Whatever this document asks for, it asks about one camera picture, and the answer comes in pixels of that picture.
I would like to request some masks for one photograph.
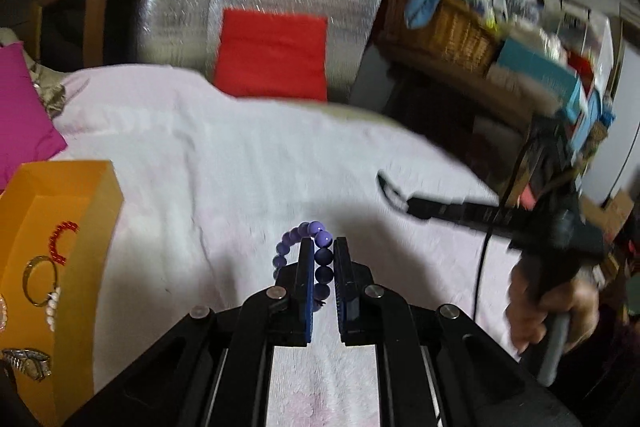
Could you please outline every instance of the woven basket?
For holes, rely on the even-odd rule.
[[[440,0],[429,24],[417,30],[404,24],[406,1],[387,0],[380,33],[383,42],[424,51],[474,73],[486,73],[498,41],[464,1]]]

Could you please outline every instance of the person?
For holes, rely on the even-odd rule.
[[[545,336],[547,314],[572,319],[556,381],[549,390],[584,427],[640,426],[640,334],[601,302],[593,283],[579,278],[560,285],[534,304],[522,266],[511,272],[505,311],[518,352]]]

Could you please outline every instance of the white blanket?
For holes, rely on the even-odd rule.
[[[225,310],[273,284],[274,247],[301,221],[346,236],[354,260],[410,303],[470,313],[482,234],[396,214],[376,185],[383,169],[405,194],[496,200],[424,138],[236,100],[165,66],[78,71],[66,84],[71,101],[55,124],[69,147],[56,159],[110,159],[125,198],[98,300],[96,391],[192,306]],[[508,348],[503,311],[516,256],[506,245],[491,241],[479,323]],[[374,350],[340,343],[331,286],[310,346],[276,348],[270,426],[378,424]]]

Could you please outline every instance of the red beaded bracelet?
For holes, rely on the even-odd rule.
[[[63,221],[56,227],[54,232],[49,237],[49,254],[53,259],[53,261],[55,261],[58,264],[61,264],[62,266],[65,266],[66,257],[58,253],[58,248],[56,247],[56,244],[58,242],[58,238],[60,237],[60,234],[62,234],[62,232],[64,232],[65,230],[71,230],[71,232],[77,232],[78,224],[74,223],[73,221]]]

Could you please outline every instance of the metal bangle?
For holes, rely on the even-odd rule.
[[[31,304],[36,306],[36,308],[42,308],[43,306],[46,306],[47,302],[49,302],[49,295],[47,295],[47,298],[44,299],[44,301],[36,302],[29,295],[27,286],[29,283],[29,277],[31,277],[31,272],[33,271],[33,269],[38,264],[44,263],[45,261],[48,261],[49,263],[51,263],[51,266],[53,267],[53,287],[51,291],[55,290],[55,288],[58,287],[58,268],[56,268],[56,264],[53,262],[53,259],[50,258],[48,255],[38,255],[33,259],[31,259],[22,274],[22,291],[24,292],[24,296],[27,297],[27,300]]]

